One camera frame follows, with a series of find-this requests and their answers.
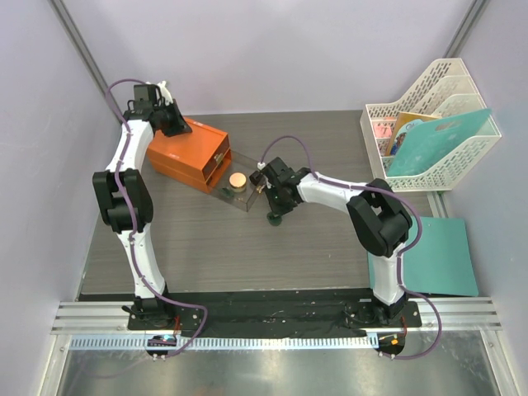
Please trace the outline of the green puff with strap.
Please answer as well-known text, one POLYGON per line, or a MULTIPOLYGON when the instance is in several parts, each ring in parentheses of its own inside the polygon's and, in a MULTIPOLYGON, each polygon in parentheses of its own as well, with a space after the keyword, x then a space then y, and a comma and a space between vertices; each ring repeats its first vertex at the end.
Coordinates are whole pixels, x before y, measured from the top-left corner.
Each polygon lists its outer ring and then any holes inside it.
POLYGON ((266 218, 268 223, 274 227, 279 226, 282 222, 282 217, 280 215, 273 214, 272 212, 269 212, 266 215, 266 218))

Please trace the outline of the clear drawer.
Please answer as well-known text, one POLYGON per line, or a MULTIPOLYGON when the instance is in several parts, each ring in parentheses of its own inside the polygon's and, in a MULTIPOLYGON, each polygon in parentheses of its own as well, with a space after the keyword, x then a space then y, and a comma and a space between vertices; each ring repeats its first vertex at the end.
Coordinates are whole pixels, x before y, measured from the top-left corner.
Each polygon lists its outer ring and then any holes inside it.
POLYGON ((224 157, 230 150, 229 144, 221 144, 212 154, 210 161, 208 162, 208 165, 212 169, 216 169, 224 160, 224 157))
POLYGON ((257 170, 257 161, 236 151, 226 154, 220 169, 211 177, 209 194, 224 203, 248 212, 262 193, 264 181, 256 186, 250 176, 257 170))

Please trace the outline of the gold lid cream jar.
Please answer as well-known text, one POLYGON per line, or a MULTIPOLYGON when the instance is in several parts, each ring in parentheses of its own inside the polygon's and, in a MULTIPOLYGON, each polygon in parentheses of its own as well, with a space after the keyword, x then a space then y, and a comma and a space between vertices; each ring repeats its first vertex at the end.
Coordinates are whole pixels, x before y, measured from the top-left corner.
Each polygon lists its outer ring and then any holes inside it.
POLYGON ((233 192, 240 193, 247 188, 247 177, 242 172, 234 172, 229 176, 229 187, 233 192))

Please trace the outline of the orange drawer organizer box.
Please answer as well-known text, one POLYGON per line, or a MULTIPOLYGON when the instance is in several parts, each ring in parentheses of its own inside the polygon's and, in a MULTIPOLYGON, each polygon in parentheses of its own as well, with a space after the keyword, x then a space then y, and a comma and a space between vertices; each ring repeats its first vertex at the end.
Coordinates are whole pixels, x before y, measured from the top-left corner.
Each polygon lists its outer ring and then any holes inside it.
POLYGON ((155 171, 209 194, 210 179, 220 169, 208 162, 221 144, 229 144, 227 132, 205 125, 189 117, 189 134, 173 137, 157 132, 147 149, 147 157, 155 171))

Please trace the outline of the dark green round compact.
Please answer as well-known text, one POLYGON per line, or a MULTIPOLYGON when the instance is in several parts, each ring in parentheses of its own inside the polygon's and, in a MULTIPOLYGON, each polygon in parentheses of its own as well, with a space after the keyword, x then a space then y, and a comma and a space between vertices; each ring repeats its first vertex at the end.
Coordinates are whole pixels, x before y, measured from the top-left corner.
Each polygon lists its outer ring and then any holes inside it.
POLYGON ((249 181, 253 186, 259 186, 262 183, 263 177, 264 175, 259 170, 256 170, 249 176, 249 181))

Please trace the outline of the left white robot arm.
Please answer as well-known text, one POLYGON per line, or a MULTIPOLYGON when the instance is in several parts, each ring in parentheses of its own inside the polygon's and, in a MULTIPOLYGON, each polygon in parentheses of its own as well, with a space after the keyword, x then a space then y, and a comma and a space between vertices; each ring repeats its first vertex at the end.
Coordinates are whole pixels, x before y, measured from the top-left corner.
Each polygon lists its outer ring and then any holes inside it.
POLYGON ((153 200, 141 174, 154 137, 191 132, 164 81, 133 80, 134 96, 125 111, 115 108, 120 140, 106 169, 95 172, 92 185, 101 218, 120 240, 134 279, 134 300, 123 309, 131 329, 167 329, 177 320, 167 282, 153 249, 153 200))

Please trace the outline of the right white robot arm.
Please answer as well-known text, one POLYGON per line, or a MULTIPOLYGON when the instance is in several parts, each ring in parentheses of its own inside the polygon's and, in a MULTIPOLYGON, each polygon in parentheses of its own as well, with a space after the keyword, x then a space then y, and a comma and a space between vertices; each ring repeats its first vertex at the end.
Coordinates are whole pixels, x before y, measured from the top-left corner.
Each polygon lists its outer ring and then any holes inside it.
POLYGON ((351 183, 326 177, 303 167, 288 167, 281 158, 258 163, 251 175, 262 184, 273 226, 302 203, 319 204, 350 216, 361 246, 373 258, 375 283, 370 304, 373 318, 368 324, 394 324, 403 314, 406 292, 399 284, 397 257, 408 240, 413 220, 388 183, 376 178, 370 183, 351 183))

